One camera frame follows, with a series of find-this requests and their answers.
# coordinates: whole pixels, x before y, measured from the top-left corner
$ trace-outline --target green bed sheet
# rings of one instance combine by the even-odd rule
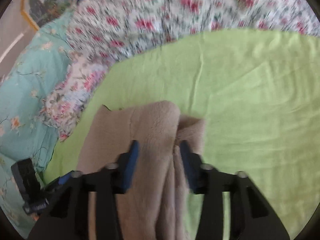
[[[320,201],[319,52],[320,39],[297,33],[222,30],[118,63],[74,133],[56,145],[44,180],[75,169],[102,104],[116,110],[170,100],[206,119],[204,160],[246,171],[294,238]],[[193,239],[200,208],[201,197],[190,195],[185,222]]]

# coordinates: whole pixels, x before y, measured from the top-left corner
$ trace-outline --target pink floral pattern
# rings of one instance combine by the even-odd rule
[[[18,116],[11,118],[10,122],[11,122],[11,130],[18,129],[21,125]]]
[[[222,28],[320,36],[306,0],[82,0],[67,36],[90,58],[119,61],[186,35]]]
[[[92,63],[81,54],[73,55],[73,63],[68,66],[66,79],[44,100],[45,104],[40,111],[40,117],[45,124],[58,128],[60,141],[73,132],[84,105],[113,63],[110,58],[104,58],[102,64]],[[12,121],[14,127],[19,126],[19,118],[15,119],[18,121]]]

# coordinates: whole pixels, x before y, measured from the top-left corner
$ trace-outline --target fleece blanket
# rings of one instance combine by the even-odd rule
[[[204,120],[180,116],[179,108],[168,101],[121,111],[102,106],[81,149],[77,170],[96,172],[126,152],[132,140],[139,141],[132,186],[125,195],[116,196],[123,237],[185,240],[182,212],[187,187],[179,144],[187,140],[200,154],[203,135]],[[90,210],[90,239],[95,239],[95,209]]]

